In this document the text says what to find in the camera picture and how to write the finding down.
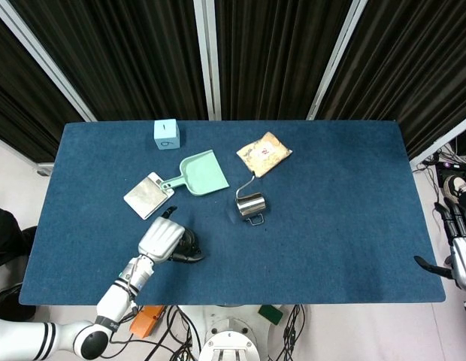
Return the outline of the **light blue numbered foam cube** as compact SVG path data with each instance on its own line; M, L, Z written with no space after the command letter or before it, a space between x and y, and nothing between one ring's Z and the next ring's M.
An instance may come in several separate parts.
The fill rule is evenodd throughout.
M175 119L155 120L153 136L160 150L180 148L180 130Z

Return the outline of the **silver digital kitchen scale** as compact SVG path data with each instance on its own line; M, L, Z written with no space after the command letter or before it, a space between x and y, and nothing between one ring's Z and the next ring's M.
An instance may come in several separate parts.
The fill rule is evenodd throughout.
M174 195L172 189L160 187L162 182L157 173L151 172L126 193L123 200L142 220L146 220Z

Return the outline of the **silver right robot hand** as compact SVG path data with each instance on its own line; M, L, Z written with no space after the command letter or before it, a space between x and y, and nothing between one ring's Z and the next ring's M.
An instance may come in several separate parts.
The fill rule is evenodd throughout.
M451 268L440 267L414 256L416 263L429 273L454 280L466 292L466 207L446 200L446 206L434 203L434 209L441 216L450 250Z

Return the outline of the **green box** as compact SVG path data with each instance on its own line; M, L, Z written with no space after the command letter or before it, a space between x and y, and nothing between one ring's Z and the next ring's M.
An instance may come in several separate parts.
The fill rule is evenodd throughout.
M277 326L283 318L283 312L273 305L262 305L258 313L275 326Z

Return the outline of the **stainless steel gooseneck pitcher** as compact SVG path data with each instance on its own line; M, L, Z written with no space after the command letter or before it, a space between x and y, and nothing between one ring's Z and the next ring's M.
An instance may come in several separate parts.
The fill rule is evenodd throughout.
M240 217L251 226L260 226L265 222L263 211L266 210L266 200L261 193L251 193L242 196L241 192L256 179L255 173L249 181L239 187L235 192L235 204Z

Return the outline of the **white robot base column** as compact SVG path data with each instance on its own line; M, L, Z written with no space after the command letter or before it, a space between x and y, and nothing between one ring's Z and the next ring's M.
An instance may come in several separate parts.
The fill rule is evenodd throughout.
M268 361L271 322L260 305L204 306L199 318L203 342L198 361Z

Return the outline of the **mint green plastic dustpan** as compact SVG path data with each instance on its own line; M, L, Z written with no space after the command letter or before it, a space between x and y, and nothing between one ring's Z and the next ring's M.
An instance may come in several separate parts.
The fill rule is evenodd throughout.
M229 187L213 150L188 156L180 162L180 175L160 183L162 190L185 186L194 196L205 196Z

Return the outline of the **black clothed person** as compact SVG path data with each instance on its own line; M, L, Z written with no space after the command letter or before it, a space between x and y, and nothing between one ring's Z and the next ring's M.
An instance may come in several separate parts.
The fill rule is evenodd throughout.
M32 250L35 230L35 227L22 230L13 214L0 208L1 320L24 322L35 316L35 306L19 302L24 266Z

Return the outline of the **white frame post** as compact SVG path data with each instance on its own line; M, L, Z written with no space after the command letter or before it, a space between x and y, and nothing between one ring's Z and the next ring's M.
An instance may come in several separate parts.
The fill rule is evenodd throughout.
M0 19L85 122L97 118L9 0L0 0Z
M426 158L435 153L438 149L442 148L445 144L450 142L452 139L458 137L461 133L466 131L466 118L462 120L458 125L454 126L447 133L440 136L431 145L429 145L424 151L418 156L415 156L410 160L410 168L415 170L417 165L424 161Z
M343 55L345 54L346 48L349 45L349 42L353 36L354 31L356 30L356 27L359 23L359 20L362 17L367 3L368 0L351 1L349 10L346 14L343 25L341 26L339 35L329 57L327 66L323 72L316 94L307 113L306 120L316 119L325 94L328 91L331 81L338 69Z
M215 0L193 0L209 121L222 119Z

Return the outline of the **white and black sneaker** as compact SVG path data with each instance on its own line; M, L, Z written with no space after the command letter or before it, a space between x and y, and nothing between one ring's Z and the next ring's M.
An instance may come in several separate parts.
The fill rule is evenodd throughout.
M455 175L447 177L443 183L445 197L452 202L466 207L466 181Z

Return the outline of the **orange box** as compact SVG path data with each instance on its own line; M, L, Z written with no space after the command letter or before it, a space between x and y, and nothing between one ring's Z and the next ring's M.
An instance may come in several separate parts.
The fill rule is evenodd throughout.
M164 310L164 305L144 306L132 321L129 327L130 332L139 338L148 337L162 316Z

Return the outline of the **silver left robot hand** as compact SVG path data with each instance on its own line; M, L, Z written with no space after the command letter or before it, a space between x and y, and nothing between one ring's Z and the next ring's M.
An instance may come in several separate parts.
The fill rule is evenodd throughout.
M170 258L186 231L170 219L176 210L176 206L171 206L153 221L138 244L140 255L149 257L154 263L162 263Z

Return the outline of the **beige sealed food packet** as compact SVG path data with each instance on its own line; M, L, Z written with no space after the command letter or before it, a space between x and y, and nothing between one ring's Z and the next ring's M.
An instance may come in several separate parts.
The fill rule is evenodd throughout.
M237 155L255 177L264 176L291 153L292 150L271 132L266 132L259 140L237 151Z

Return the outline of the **blue table cloth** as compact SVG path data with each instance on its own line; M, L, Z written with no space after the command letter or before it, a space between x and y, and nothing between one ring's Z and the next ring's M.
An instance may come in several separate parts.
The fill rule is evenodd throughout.
M442 302L422 206L401 130L387 120L206 121L179 124L181 147L160 150L146 120L64 128L20 300L94 305L150 227L123 200L149 173L176 177L182 159L213 150L229 187L194 196L179 187L173 221L204 254L164 262L141 305ZM261 193L265 222L235 204L253 173L237 155L273 133L292 153L241 195Z

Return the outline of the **black cast iron kettle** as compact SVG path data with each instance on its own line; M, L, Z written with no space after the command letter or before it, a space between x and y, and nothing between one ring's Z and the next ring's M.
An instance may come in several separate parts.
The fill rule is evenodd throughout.
M203 258L204 254L199 247L195 233L191 229L185 229L169 259L174 262L192 264L200 262Z

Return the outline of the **dark pleated curtain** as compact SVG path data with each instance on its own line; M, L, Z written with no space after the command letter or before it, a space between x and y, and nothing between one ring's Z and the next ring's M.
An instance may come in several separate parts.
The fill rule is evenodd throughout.
M206 120L193 0L10 0L98 120Z
M0 19L0 139L33 162L54 162L78 112Z
M368 0L318 112L394 120L419 155L466 119L466 0Z
M215 0L223 120L304 120L352 0Z

